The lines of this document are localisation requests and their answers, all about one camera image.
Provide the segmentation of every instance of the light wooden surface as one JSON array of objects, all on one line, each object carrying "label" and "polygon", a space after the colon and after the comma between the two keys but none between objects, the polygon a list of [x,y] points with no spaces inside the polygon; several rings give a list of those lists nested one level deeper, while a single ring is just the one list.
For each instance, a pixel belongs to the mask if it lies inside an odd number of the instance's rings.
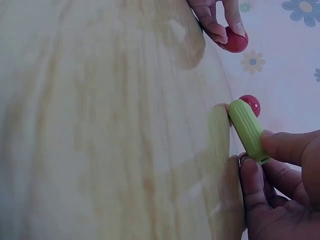
[{"label": "light wooden surface", "polygon": [[0,0],[0,239],[239,239],[230,102],[185,0]]}]

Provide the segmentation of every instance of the toy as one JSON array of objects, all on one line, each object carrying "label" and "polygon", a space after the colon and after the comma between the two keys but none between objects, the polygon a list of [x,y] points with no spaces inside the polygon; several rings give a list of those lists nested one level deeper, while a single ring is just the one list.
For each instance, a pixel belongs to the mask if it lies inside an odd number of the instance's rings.
[{"label": "toy", "polygon": [[254,112],[254,115],[256,117],[259,117],[261,108],[260,108],[260,102],[258,101],[258,99],[256,97],[254,97],[252,95],[243,95],[239,99],[241,99],[241,100],[245,101],[247,104],[249,104],[250,108]]},{"label": "toy", "polygon": [[225,50],[231,53],[241,53],[246,49],[249,42],[247,33],[245,33],[245,36],[237,35],[229,26],[225,28],[225,31],[228,37],[228,42],[226,44],[221,44]]},{"label": "toy", "polygon": [[260,165],[268,162],[270,157],[260,142],[263,128],[250,106],[237,99],[229,105],[228,113],[248,156]]}]

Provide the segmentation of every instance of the yellow flower print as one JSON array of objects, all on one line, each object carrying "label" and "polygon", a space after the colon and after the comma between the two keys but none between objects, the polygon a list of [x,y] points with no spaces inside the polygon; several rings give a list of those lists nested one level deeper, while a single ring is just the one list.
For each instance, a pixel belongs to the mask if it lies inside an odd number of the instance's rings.
[{"label": "yellow flower print", "polygon": [[255,50],[250,52],[245,52],[243,54],[244,59],[241,60],[241,64],[244,65],[243,71],[249,72],[251,75],[257,72],[262,72],[262,65],[266,63],[266,61],[262,58],[262,53],[256,54]]}]

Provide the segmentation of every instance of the finger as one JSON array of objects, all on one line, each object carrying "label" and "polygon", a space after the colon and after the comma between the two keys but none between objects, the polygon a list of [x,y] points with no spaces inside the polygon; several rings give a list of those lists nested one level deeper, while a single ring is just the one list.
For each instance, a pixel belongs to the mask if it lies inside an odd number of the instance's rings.
[{"label": "finger", "polygon": [[273,159],[301,166],[301,160],[306,148],[318,137],[320,137],[320,130],[302,134],[286,132],[265,133],[261,136],[261,143]]},{"label": "finger", "polygon": [[256,219],[268,212],[269,205],[264,193],[262,172],[258,164],[251,158],[246,159],[240,167],[240,178],[245,211]]},{"label": "finger", "polygon": [[228,42],[228,38],[226,36],[221,36],[214,34],[210,31],[208,31],[206,28],[204,29],[204,32],[211,38],[220,48],[223,50],[226,50],[224,47],[224,43]]},{"label": "finger", "polygon": [[240,160],[241,163],[243,162],[242,160],[243,160],[245,157],[248,157],[248,153],[246,153],[246,152],[240,153],[240,155],[239,155],[239,160]]},{"label": "finger", "polygon": [[302,182],[301,172],[291,169],[286,163],[271,159],[262,166],[272,186],[302,206],[309,206],[309,197]]},{"label": "finger", "polygon": [[286,202],[289,200],[284,196],[278,195],[275,188],[270,184],[263,170],[262,170],[262,173],[263,173],[264,194],[269,205],[274,209],[277,207],[283,207],[284,204],[286,204]]},{"label": "finger", "polygon": [[215,35],[223,36],[228,41],[226,29],[217,22],[215,4],[210,6],[210,8],[208,6],[193,6],[192,9],[205,29]]},{"label": "finger", "polygon": [[289,199],[284,196],[274,195],[273,197],[268,199],[268,203],[272,208],[283,207]]},{"label": "finger", "polygon": [[245,36],[245,28],[239,12],[238,0],[222,0],[224,16],[231,30],[240,36]]}]

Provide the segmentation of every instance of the fingernail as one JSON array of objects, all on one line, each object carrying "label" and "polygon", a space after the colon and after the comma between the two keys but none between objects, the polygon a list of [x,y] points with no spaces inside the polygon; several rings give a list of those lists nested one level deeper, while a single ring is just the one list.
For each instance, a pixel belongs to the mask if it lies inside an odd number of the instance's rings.
[{"label": "fingernail", "polygon": [[239,155],[240,161],[241,161],[244,157],[248,157],[248,154],[247,154],[246,152],[242,152],[242,153]]},{"label": "fingernail", "polygon": [[249,161],[253,161],[253,159],[250,158],[250,157],[248,157],[248,156],[246,156],[246,157],[244,157],[244,158],[240,161],[240,163],[241,163],[241,164],[244,164],[244,162],[249,162]]},{"label": "fingernail", "polygon": [[273,135],[274,133],[270,130],[265,129],[265,130],[263,130],[262,134],[263,135]]},{"label": "fingernail", "polygon": [[222,44],[226,44],[228,42],[228,38],[227,37],[224,37],[223,39],[221,39],[220,41],[218,41],[219,43],[222,43]]},{"label": "fingernail", "polygon": [[240,36],[246,36],[246,32],[245,32],[245,28],[244,26],[242,25],[241,22],[238,22],[235,26],[235,31],[236,31],[236,34],[240,35]]}]

